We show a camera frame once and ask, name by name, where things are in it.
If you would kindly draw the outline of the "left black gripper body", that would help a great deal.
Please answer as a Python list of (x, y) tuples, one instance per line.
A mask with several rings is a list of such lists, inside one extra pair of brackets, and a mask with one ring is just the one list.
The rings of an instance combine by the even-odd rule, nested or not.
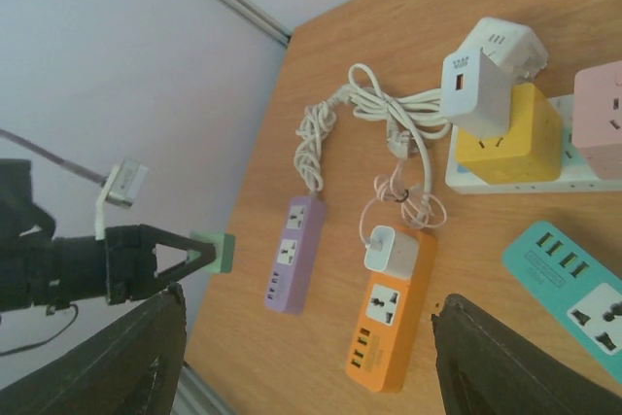
[(156, 242), (148, 225), (106, 229), (106, 299), (109, 305), (147, 299), (155, 293)]

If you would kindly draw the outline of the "white square charger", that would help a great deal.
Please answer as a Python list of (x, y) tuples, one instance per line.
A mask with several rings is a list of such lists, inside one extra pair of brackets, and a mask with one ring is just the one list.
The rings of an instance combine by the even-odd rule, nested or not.
[(501, 137), (510, 126), (511, 87), (481, 49), (452, 52), (442, 64), (440, 114), (475, 138)]

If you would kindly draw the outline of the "yellow cube socket adapter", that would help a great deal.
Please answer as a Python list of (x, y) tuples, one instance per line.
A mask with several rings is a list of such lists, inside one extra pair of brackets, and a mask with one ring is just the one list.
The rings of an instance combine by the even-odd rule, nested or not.
[(494, 172), (507, 160), (513, 167), (525, 157), (535, 161), (545, 181), (560, 174), (563, 125), (548, 98), (533, 84), (515, 86), (511, 95), (510, 127), (501, 137), (477, 139), (460, 129), (456, 159), (490, 184), (502, 175)]

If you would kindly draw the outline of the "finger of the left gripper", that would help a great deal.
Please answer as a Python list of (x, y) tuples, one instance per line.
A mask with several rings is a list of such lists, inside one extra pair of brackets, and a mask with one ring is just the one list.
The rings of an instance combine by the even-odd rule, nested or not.
[(142, 245), (149, 250), (154, 250), (157, 245), (162, 245), (179, 251), (197, 252), (201, 259), (215, 259), (217, 256), (216, 246), (205, 242), (163, 230), (151, 225), (140, 225)]
[(200, 254), (199, 252), (189, 252), (184, 261), (157, 272), (154, 280), (161, 289), (166, 288), (169, 284), (179, 282), (199, 269), (213, 263), (216, 258), (215, 254), (207, 255)]

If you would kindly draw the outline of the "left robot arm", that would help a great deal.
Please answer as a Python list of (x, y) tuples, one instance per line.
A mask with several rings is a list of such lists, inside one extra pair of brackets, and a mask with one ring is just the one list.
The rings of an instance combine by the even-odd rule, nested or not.
[(33, 201), (30, 161), (2, 160), (2, 311), (147, 299), (217, 258), (215, 244), (151, 225), (108, 227), (101, 240), (54, 232), (54, 218)]

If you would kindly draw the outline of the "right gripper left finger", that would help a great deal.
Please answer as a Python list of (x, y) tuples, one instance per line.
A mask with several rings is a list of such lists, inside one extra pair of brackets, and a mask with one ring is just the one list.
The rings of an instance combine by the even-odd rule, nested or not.
[(1, 390), (3, 414), (168, 414), (187, 342), (171, 284), (52, 363)]

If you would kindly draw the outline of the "green small plug adapter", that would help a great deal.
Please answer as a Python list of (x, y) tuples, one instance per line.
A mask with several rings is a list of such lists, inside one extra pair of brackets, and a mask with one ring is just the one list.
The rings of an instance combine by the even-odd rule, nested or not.
[(224, 232), (192, 231), (190, 239), (211, 243), (215, 246), (216, 258), (203, 267), (210, 274), (227, 274), (232, 271), (235, 236)]

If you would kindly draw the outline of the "small white usb charger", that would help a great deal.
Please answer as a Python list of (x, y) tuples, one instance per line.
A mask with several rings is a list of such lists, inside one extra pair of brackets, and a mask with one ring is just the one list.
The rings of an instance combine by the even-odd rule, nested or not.
[(371, 232), (363, 264), (372, 272), (409, 280), (419, 249), (420, 243), (415, 237), (394, 227), (377, 225)]

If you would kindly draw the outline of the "pink cube socket adapter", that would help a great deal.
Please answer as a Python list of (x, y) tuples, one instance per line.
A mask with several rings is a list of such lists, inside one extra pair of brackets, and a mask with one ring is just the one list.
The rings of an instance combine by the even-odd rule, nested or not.
[(571, 141), (604, 180), (621, 179), (621, 113), (620, 60), (576, 73)]

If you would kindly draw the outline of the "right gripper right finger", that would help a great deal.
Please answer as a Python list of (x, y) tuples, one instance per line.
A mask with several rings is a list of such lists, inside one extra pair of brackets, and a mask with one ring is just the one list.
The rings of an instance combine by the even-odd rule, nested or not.
[(460, 294), (432, 316), (447, 414), (619, 414), (621, 397), (594, 383)]

